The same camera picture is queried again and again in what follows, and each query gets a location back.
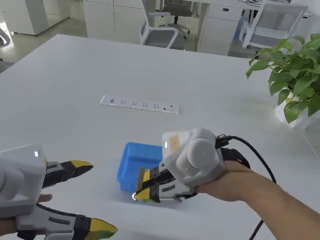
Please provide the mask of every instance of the sticker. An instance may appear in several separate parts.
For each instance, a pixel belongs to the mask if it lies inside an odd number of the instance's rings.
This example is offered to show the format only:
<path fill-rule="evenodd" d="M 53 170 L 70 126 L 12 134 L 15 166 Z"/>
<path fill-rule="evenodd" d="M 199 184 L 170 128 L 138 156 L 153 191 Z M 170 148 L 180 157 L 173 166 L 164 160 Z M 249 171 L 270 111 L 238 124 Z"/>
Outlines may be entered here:
<path fill-rule="evenodd" d="M 180 148 L 179 135 L 174 135 L 169 138 L 170 152 L 173 153 Z"/>

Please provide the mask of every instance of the hand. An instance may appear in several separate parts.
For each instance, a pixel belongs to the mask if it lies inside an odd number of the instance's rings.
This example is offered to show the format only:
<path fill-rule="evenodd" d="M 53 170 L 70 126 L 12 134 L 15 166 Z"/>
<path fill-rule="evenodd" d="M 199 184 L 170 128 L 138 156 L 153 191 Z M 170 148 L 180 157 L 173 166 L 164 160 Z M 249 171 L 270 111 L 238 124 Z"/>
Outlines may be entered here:
<path fill-rule="evenodd" d="M 227 202 L 244 201 L 257 181 L 268 180 L 236 161 L 224 163 L 226 172 L 217 180 L 198 186 L 197 193 L 206 193 Z"/>
<path fill-rule="evenodd" d="M 51 194 L 41 194 L 38 203 L 49 202 L 52 199 Z M 0 219 L 0 236 L 14 234 L 17 231 L 14 218 Z"/>

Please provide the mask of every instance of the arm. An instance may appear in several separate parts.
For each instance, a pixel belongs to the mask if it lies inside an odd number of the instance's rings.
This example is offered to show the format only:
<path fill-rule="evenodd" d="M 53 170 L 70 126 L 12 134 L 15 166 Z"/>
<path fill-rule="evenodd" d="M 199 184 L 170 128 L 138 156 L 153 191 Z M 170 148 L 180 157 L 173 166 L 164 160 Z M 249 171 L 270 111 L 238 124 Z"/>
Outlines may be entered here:
<path fill-rule="evenodd" d="M 237 162 L 225 162 L 227 172 L 218 180 L 199 186 L 224 201 L 244 201 L 259 214 L 279 240 L 320 239 L 320 214 L 285 192 L 271 180 Z"/>

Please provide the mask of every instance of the blue plastic basket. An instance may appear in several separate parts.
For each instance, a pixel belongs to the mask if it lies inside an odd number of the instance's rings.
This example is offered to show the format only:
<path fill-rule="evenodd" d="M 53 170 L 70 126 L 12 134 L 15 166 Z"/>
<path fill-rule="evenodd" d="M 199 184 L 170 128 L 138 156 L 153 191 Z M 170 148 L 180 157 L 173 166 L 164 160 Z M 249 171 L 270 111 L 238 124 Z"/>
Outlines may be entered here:
<path fill-rule="evenodd" d="M 140 168 L 152 169 L 162 161 L 162 147 L 135 142 L 125 145 L 116 175 L 122 191 L 134 193 Z"/>

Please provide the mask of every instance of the power strip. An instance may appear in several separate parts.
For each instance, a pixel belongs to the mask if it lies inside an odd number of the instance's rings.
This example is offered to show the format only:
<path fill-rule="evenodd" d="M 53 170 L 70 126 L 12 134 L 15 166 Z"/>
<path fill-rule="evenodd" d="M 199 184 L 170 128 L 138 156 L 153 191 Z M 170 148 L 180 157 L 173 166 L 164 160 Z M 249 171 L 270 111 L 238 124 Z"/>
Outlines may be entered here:
<path fill-rule="evenodd" d="M 101 104 L 113 107 L 146 110 L 166 114 L 180 114 L 180 106 L 177 103 L 138 100 L 134 98 L 104 95 L 101 100 Z"/>

